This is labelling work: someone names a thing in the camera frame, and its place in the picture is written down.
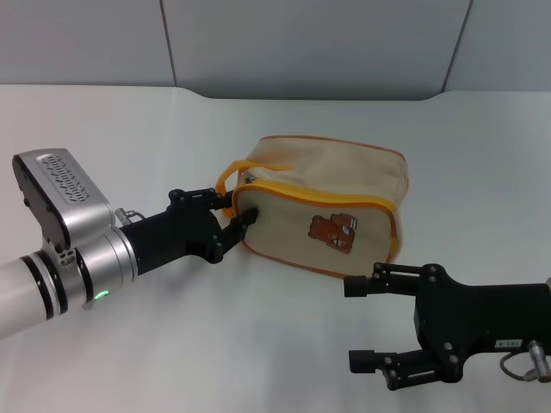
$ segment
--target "white label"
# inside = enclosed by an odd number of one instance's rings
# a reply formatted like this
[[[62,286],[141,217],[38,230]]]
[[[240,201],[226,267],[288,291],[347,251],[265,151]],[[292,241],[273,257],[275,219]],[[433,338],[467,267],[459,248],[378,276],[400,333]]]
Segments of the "white label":
[[[523,346],[523,340],[497,340],[495,348],[520,348]]]

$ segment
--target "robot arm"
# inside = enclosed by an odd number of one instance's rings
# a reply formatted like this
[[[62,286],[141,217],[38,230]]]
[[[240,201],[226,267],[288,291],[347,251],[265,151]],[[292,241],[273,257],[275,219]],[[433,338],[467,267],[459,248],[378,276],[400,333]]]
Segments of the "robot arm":
[[[528,351],[535,369],[521,379],[551,381],[545,356],[551,354],[551,284],[464,286],[436,264],[376,263],[371,278],[344,280],[345,297],[378,293],[415,297],[421,349],[402,354],[350,351],[351,372],[379,369],[388,389],[397,390],[434,381],[456,383],[473,354]]]
[[[218,263],[245,237],[257,210],[222,229],[213,210],[232,205],[214,189],[169,192],[166,211],[123,226],[100,190],[66,149],[25,152],[13,168],[25,205],[42,229],[42,248],[0,267],[0,339],[130,284],[182,256]]]

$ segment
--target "black ring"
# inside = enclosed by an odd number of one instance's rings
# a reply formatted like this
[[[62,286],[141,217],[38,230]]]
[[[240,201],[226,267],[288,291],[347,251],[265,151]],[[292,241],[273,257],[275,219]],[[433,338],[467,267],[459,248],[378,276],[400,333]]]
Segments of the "black ring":
[[[46,309],[46,320],[49,320],[53,317],[53,303],[52,297],[50,297],[50,293],[48,292],[48,289],[46,287],[46,282],[44,281],[44,278],[42,278],[40,270],[38,269],[38,267],[36,267],[36,264],[30,256],[22,256],[21,260],[25,262],[25,264],[27,264],[28,270],[33,275],[34,281],[36,281],[36,286],[38,287],[38,291],[40,291],[40,295],[42,296],[42,300],[44,301],[44,308]]]
[[[63,282],[61,282],[61,279],[59,278],[58,270],[55,268],[52,260],[50,260],[50,257],[47,255],[46,252],[40,250],[36,251],[35,254],[42,260],[42,262],[44,262],[44,265],[46,265],[46,268],[48,269],[48,272],[52,277],[53,286],[55,287],[55,293],[58,295],[59,315],[61,315],[67,311],[68,304],[67,294],[65,293],[65,289],[63,288]]]
[[[83,256],[80,255],[78,250],[75,250],[75,253],[77,255],[77,265],[80,269],[80,274],[83,277],[84,290],[86,291],[86,302],[89,303],[92,299],[94,299],[94,283],[92,282],[92,278],[88,272],[88,267],[86,267],[86,262],[83,260]]]

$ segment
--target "green indicator light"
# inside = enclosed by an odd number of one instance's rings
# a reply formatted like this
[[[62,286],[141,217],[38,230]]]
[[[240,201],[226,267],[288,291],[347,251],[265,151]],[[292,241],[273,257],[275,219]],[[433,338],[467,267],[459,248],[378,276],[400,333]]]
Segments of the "green indicator light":
[[[96,294],[96,296],[94,297],[94,299],[100,299],[101,297],[105,297],[106,295],[109,295],[109,291],[107,291],[107,290],[102,291],[101,293]]]

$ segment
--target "black cable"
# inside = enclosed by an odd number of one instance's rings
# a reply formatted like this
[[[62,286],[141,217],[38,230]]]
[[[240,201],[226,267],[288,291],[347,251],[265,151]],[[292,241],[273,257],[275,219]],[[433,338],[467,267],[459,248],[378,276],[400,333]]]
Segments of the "black cable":
[[[526,381],[524,379],[524,376],[519,376],[518,374],[514,374],[511,370],[509,370],[506,366],[505,366],[505,362],[508,361],[511,357],[514,357],[518,354],[521,354],[522,352],[520,351],[517,351],[515,353],[509,353],[507,355],[504,355],[501,360],[499,361],[499,368],[501,368],[501,371],[505,374],[507,374],[509,377],[511,377],[512,379],[515,379],[515,380],[518,380],[518,381]]]

